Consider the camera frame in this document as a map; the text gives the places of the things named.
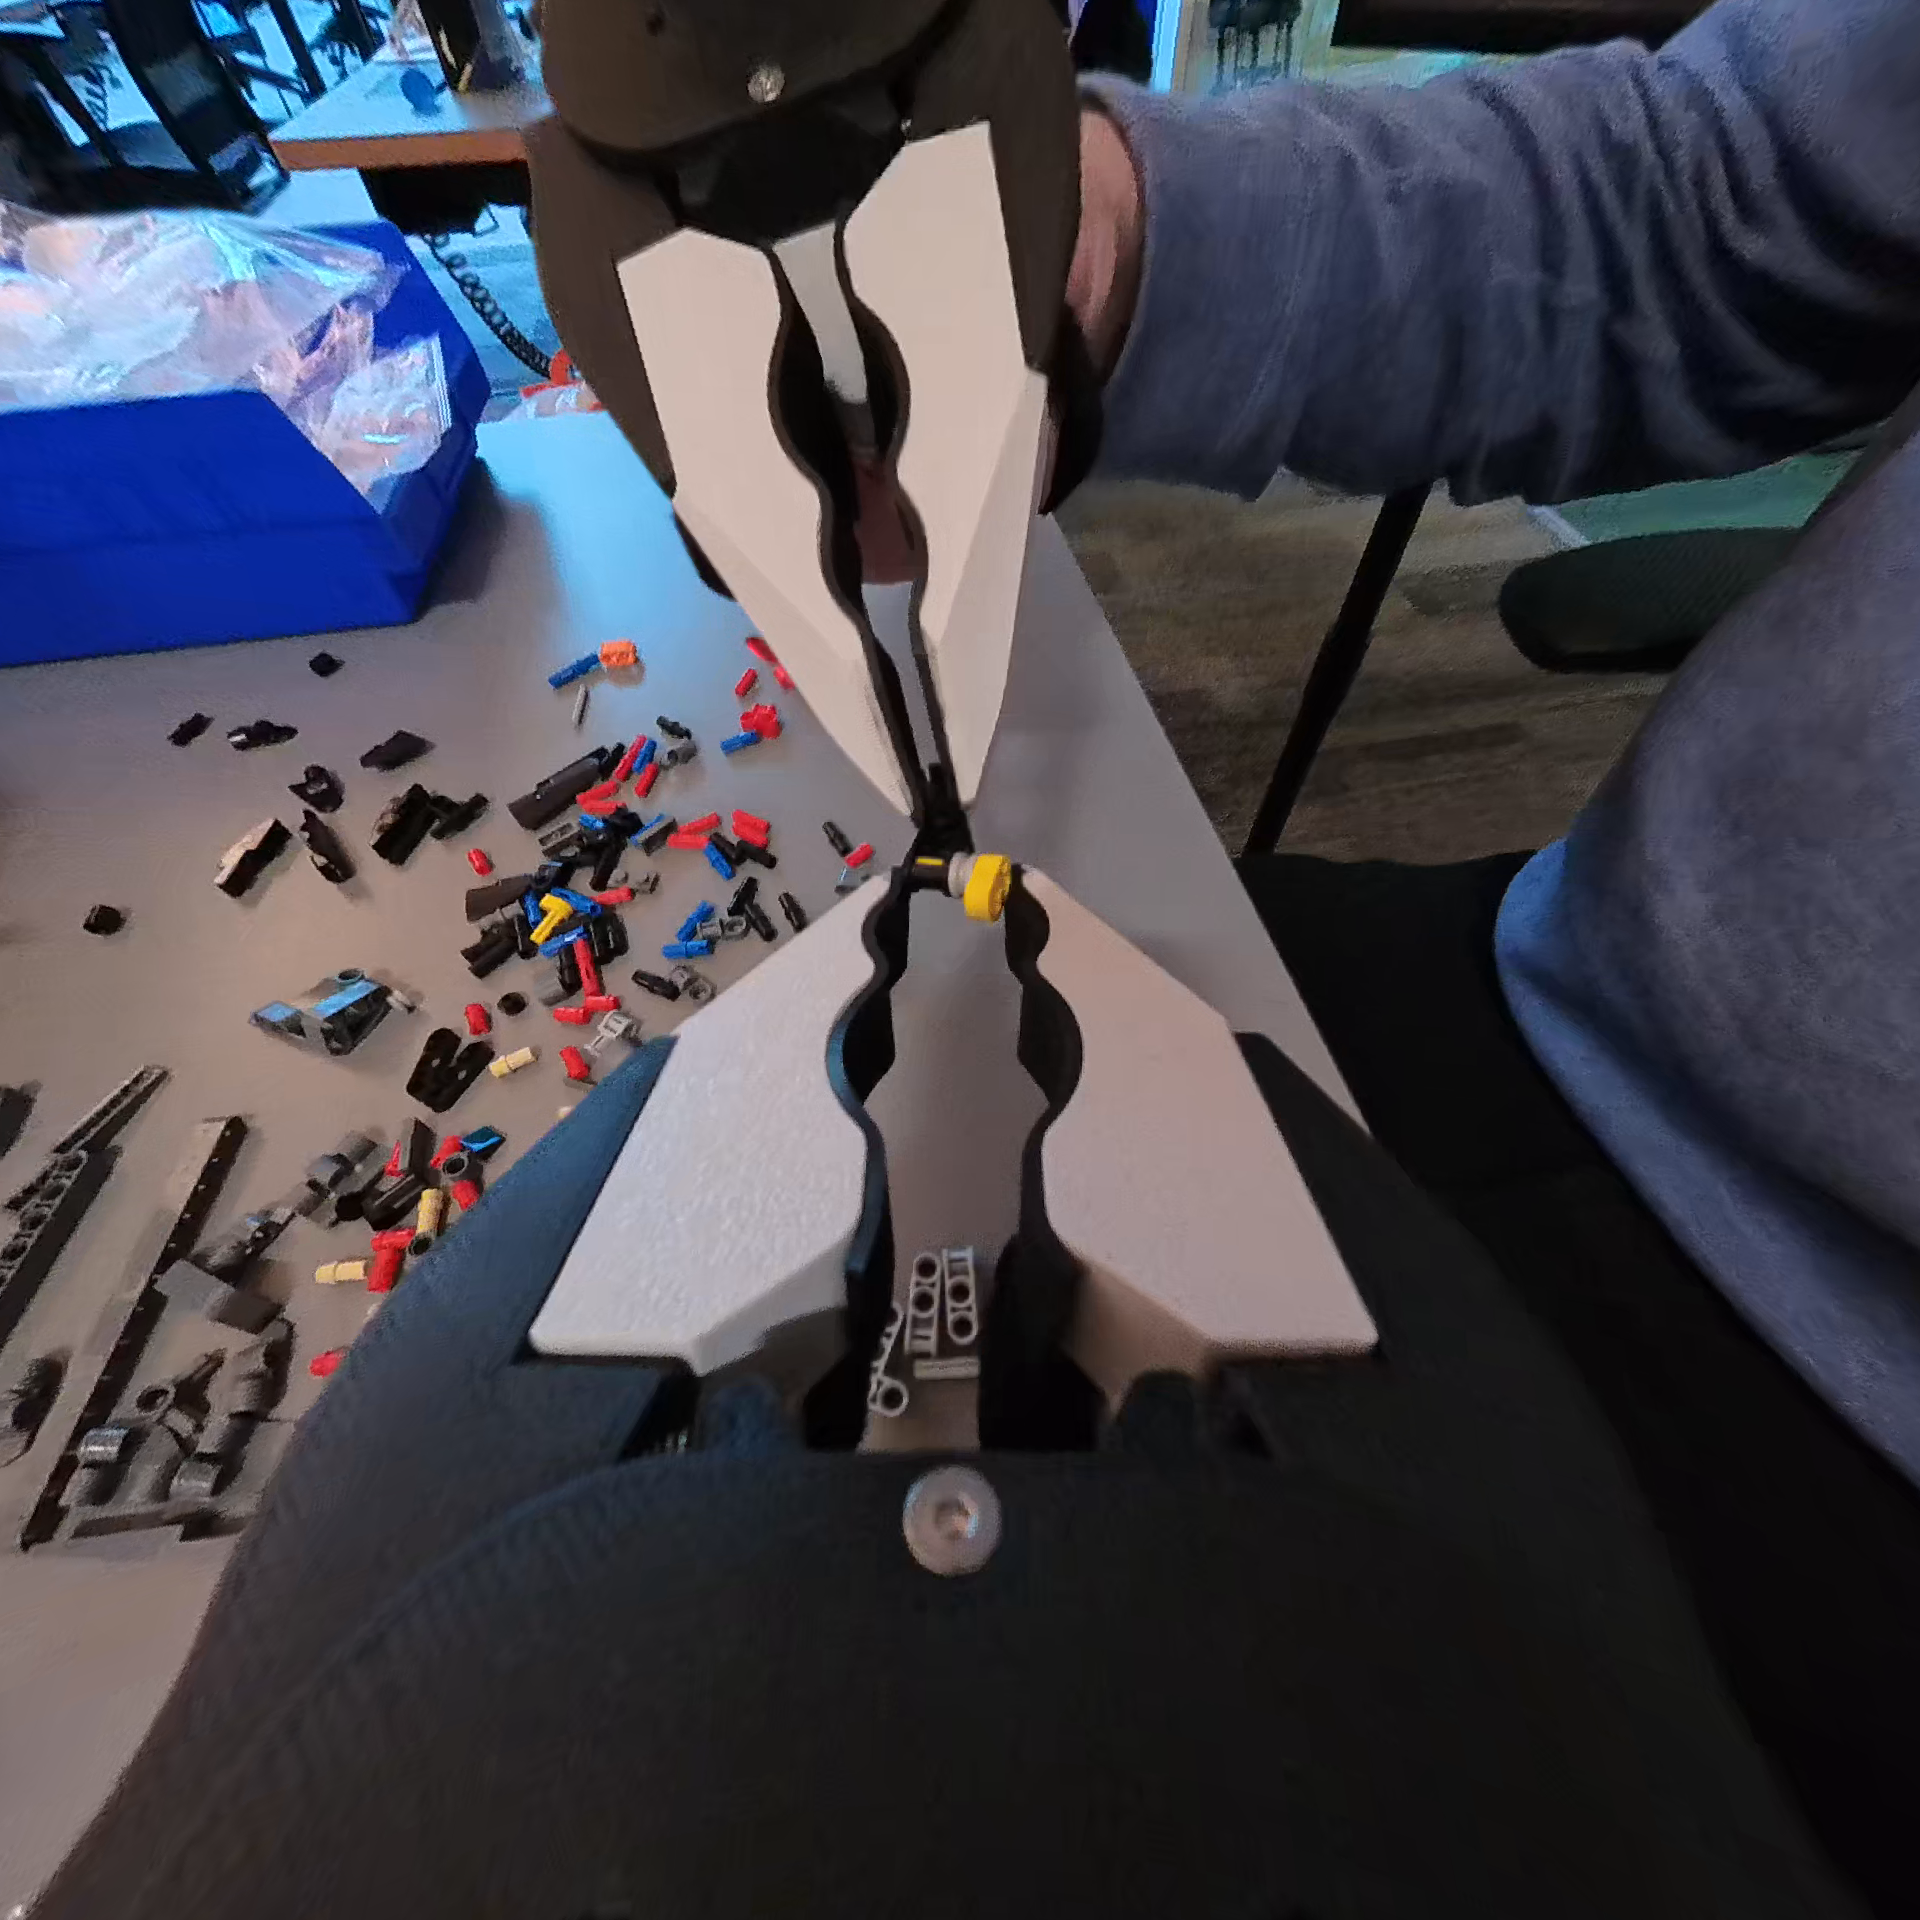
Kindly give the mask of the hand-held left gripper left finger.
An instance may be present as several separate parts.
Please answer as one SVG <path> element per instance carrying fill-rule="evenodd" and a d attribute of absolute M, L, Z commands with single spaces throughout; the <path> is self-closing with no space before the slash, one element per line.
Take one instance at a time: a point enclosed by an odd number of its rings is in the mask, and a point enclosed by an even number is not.
<path fill-rule="evenodd" d="M 830 1370 L 895 1296 L 884 1138 L 912 890 L 873 876 L 659 1062 L 530 1342 L 542 1357 Z"/>

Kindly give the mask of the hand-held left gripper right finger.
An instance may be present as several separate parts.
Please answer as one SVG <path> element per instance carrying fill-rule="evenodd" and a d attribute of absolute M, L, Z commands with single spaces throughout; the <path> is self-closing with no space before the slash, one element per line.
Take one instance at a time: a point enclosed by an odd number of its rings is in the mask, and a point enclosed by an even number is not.
<path fill-rule="evenodd" d="M 997 1359 L 1067 1359 L 1128 1394 L 1146 1375 L 1371 1355 L 1374 1316 L 1249 1042 L 1033 868 L 1003 925 L 1043 1110 L 997 1275 Z"/>

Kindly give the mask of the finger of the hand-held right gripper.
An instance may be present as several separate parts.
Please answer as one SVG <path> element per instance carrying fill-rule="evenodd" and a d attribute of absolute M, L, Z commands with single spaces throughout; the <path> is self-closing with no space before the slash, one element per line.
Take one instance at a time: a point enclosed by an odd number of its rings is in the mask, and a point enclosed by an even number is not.
<path fill-rule="evenodd" d="M 912 140 L 844 228 L 847 285 L 904 377 L 895 479 L 920 520 L 921 651 L 956 794 L 1000 731 L 1043 454 L 984 122 Z"/>
<path fill-rule="evenodd" d="M 617 265 L 681 527 L 878 794 L 927 819 L 899 685 L 835 549 L 838 445 L 814 328 L 776 257 L 681 228 Z"/>

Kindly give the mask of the small black yellow lego assembly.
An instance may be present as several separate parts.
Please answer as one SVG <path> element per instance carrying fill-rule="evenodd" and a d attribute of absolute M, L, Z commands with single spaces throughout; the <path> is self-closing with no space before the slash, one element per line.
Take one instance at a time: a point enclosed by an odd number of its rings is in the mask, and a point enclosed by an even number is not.
<path fill-rule="evenodd" d="M 958 901 L 971 922 L 997 924 L 1004 914 L 1016 864 L 997 852 L 980 852 L 973 821 L 947 761 L 921 775 L 920 810 L 909 852 L 895 868 L 909 890 Z"/>

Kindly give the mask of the person's right forearm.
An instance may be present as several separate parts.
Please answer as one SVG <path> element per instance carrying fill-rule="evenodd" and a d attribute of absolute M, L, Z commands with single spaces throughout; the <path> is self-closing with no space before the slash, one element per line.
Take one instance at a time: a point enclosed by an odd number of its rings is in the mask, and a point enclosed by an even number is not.
<path fill-rule="evenodd" d="M 1418 86 L 1089 83 L 1139 184 L 1114 478 L 1562 503 L 1915 390 L 1918 7 L 1715 4 Z"/>

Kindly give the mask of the blue black lego connector piece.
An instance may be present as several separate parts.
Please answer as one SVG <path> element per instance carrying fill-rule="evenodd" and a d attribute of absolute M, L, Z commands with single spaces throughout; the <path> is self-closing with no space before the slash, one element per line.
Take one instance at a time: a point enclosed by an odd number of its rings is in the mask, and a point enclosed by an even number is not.
<path fill-rule="evenodd" d="M 395 1012 L 420 1012 L 420 996 L 372 972 L 342 967 L 301 996 L 258 1007 L 250 1023 L 328 1057 L 349 1057 Z"/>

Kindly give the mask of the long dark thin lego bar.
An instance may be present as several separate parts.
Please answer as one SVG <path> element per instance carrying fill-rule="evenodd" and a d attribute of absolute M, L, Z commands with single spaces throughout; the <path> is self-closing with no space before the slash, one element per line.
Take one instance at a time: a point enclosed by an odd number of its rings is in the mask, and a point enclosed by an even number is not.
<path fill-rule="evenodd" d="M 247 1125 L 242 1117 L 207 1120 L 195 1131 L 181 1166 L 164 1195 L 164 1237 L 158 1252 L 138 1262 L 84 1345 L 84 1398 L 62 1419 L 60 1451 L 32 1501 L 23 1509 L 16 1542 L 32 1551 L 49 1542 L 67 1514 L 67 1488 L 82 1464 L 84 1438 L 102 1426 L 114 1426 L 115 1410 L 154 1337 L 167 1301 L 158 1279 L 175 1262 L 186 1258 L 213 1212 L 239 1162 Z"/>

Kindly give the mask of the dark grey lego connectors cluster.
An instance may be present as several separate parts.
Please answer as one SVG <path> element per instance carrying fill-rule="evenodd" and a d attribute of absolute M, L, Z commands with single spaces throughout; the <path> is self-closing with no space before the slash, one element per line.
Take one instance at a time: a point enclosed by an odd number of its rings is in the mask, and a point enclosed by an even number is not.
<path fill-rule="evenodd" d="M 230 1533 L 273 1455 L 295 1355 L 284 1311 L 192 1262 L 153 1293 L 78 1427 L 67 1541 Z"/>

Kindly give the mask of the long dark lego beam with holes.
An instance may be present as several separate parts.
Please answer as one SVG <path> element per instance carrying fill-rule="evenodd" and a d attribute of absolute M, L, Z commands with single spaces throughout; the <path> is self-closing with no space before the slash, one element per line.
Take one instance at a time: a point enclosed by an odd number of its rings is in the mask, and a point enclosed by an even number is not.
<path fill-rule="evenodd" d="M 162 1065 L 133 1072 L 54 1141 L 37 1174 L 5 1201 L 2 1348 L 108 1181 L 119 1162 L 114 1141 L 169 1078 Z"/>

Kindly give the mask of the black standing device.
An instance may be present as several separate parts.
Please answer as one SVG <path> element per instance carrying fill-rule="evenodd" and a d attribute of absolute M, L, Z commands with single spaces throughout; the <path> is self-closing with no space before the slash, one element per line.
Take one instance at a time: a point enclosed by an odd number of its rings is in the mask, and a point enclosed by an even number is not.
<path fill-rule="evenodd" d="M 506 3 L 414 3 L 453 94 L 507 94 L 527 79 L 527 51 Z"/>

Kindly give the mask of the wooden background desk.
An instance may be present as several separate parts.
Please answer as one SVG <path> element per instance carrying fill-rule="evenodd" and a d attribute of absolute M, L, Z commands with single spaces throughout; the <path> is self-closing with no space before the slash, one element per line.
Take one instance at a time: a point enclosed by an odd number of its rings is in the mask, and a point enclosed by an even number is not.
<path fill-rule="evenodd" d="M 437 58 L 372 58 L 269 133 L 290 173 L 525 161 L 549 112 L 538 68 L 501 91 L 449 88 Z"/>

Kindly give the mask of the person's dark trouser legs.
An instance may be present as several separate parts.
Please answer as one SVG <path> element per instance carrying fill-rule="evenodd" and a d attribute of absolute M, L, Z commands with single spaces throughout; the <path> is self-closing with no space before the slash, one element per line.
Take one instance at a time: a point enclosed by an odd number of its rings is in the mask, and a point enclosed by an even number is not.
<path fill-rule="evenodd" d="M 1524 852 L 1238 874 L 1380 1146 L 1619 1433 L 1742 1715 L 1873 1916 L 1918 1916 L 1918 1497 L 1723 1299 L 1537 1065 L 1494 967 Z"/>

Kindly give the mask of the black table leg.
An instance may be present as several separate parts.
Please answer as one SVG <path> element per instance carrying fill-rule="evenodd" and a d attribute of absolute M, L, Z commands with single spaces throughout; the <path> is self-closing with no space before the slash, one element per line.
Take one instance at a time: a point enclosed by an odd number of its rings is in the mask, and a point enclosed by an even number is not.
<path fill-rule="evenodd" d="M 1385 599 L 1418 532 L 1431 492 L 1433 484 L 1423 483 L 1382 500 L 1348 592 L 1310 661 L 1293 723 L 1245 838 L 1245 858 L 1277 852 L 1315 759 L 1359 678 Z"/>

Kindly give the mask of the clear plastic bags bundle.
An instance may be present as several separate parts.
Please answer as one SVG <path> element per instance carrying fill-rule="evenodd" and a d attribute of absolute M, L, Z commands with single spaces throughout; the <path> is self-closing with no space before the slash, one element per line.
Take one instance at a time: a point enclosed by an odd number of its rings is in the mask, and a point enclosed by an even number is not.
<path fill-rule="evenodd" d="M 252 393 L 362 494 L 453 427 L 433 333 L 377 348 L 405 273 L 371 246 L 224 211 L 2 205 L 2 408 Z"/>

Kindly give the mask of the person's dark shoe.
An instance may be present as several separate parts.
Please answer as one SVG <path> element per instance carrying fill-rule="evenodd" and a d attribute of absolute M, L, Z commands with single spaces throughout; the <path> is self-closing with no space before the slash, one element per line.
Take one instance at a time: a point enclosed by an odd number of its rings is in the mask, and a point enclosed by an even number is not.
<path fill-rule="evenodd" d="M 1544 671 L 1668 673 L 1798 541 L 1798 528 L 1687 528 L 1540 557 L 1501 584 L 1501 630 Z"/>

